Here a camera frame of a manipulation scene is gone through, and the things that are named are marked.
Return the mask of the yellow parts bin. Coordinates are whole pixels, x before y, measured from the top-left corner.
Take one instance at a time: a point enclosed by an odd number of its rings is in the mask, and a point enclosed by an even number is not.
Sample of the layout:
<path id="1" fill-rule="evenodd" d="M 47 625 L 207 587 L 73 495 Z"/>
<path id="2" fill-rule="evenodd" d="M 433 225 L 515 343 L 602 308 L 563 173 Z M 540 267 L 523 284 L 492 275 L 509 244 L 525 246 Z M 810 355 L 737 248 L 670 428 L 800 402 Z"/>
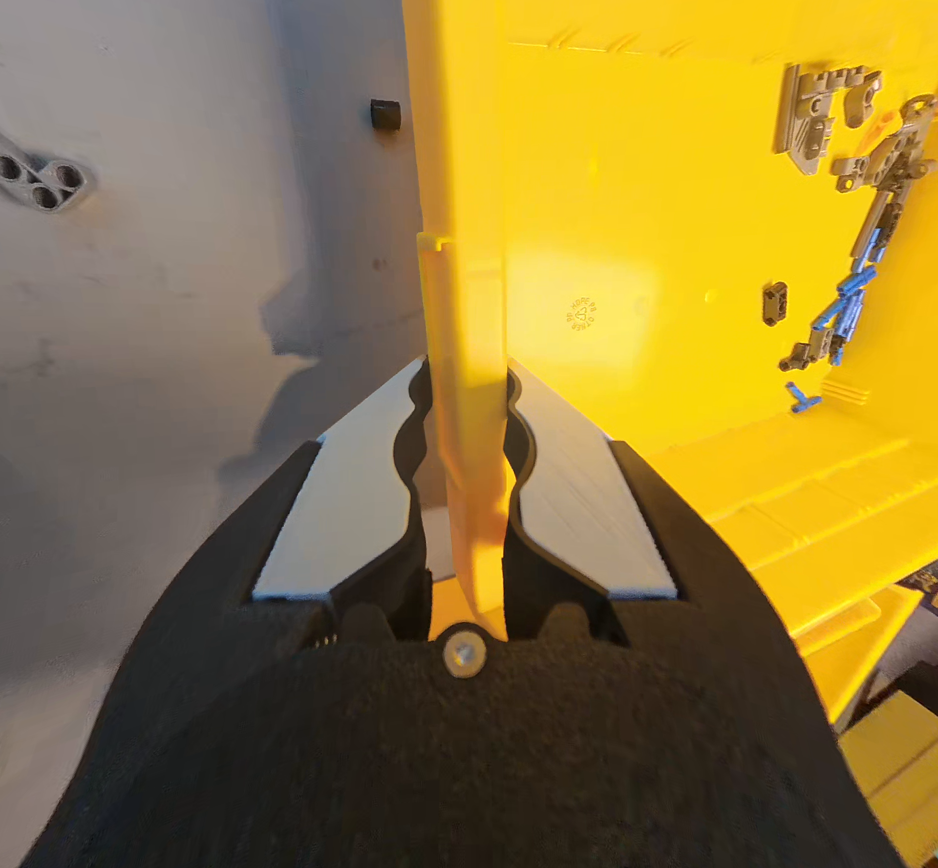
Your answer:
<path id="1" fill-rule="evenodd" d="M 936 866 L 936 714 L 896 691 L 844 732 L 838 743 L 905 865 Z"/>
<path id="2" fill-rule="evenodd" d="M 830 721 L 936 559 L 936 174 L 839 363 L 780 369 L 876 191 L 839 160 L 936 95 L 936 0 L 403 0 L 457 575 L 502 604 L 509 360 L 746 564 Z"/>

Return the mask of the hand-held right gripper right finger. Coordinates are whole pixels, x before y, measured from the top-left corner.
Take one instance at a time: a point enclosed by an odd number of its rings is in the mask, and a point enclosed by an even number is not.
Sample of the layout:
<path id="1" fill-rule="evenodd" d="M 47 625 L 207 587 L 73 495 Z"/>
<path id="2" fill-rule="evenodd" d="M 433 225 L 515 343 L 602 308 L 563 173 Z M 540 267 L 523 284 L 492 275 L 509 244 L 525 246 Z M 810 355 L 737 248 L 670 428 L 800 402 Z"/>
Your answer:
<path id="1" fill-rule="evenodd" d="M 504 450 L 522 541 L 612 601 L 677 598 L 611 438 L 517 360 Z"/>

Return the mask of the grey angled beam assembly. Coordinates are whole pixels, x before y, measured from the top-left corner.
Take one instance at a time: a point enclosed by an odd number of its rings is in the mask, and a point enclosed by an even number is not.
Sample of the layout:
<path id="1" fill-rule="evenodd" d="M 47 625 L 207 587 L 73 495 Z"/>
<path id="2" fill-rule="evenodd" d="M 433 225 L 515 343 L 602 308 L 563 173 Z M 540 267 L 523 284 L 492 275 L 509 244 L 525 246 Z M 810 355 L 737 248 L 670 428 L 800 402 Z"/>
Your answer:
<path id="1" fill-rule="evenodd" d="M 1 136 L 1 190 L 29 209 L 60 213 L 78 205 L 96 183 L 94 174 L 77 161 L 26 152 Z"/>

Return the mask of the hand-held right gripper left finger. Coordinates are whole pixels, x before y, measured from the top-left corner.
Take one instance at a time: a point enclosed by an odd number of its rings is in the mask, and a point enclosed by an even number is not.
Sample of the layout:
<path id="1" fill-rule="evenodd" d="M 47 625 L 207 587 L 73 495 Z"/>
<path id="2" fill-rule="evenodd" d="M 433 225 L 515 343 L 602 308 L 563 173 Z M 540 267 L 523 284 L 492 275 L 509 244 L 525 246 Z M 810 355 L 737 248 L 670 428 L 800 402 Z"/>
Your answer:
<path id="1" fill-rule="evenodd" d="M 337 601 L 400 547 L 426 545 L 415 476 L 427 454 L 428 358 L 412 360 L 316 440 L 252 590 L 254 601 Z"/>

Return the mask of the heap of blue grey parts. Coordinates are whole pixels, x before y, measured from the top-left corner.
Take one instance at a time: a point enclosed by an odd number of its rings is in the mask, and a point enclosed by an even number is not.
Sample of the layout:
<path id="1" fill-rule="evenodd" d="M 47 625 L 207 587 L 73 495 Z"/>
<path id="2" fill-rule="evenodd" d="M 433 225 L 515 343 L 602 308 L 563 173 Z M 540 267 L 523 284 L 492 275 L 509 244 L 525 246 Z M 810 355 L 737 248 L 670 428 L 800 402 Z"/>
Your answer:
<path id="1" fill-rule="evenodd" d="M 774 152 L 790 158 L 804 176 L 815 176 L 837 123 L 832 110 L 838 95 L 844 125 L 858 130 L 872 118 L 883 85 L 883 72 L 866 65 L 816 71 L 788 65 L 780 88 Z M 811 322 L 807 338 L 780 358 L 781 372 L 801 372 L 822 361 L 841 365 L 911 191 L 936 171 L 936 160 L 925 156 L 936 110 L 935 93 L 914 96 L 875 127 L 869 150 L 831 162 L 829 172 L 839 194 L 872 189 L 874 196 L 853 241 L 848 274 L 837 284 L 832 302 Z"/>

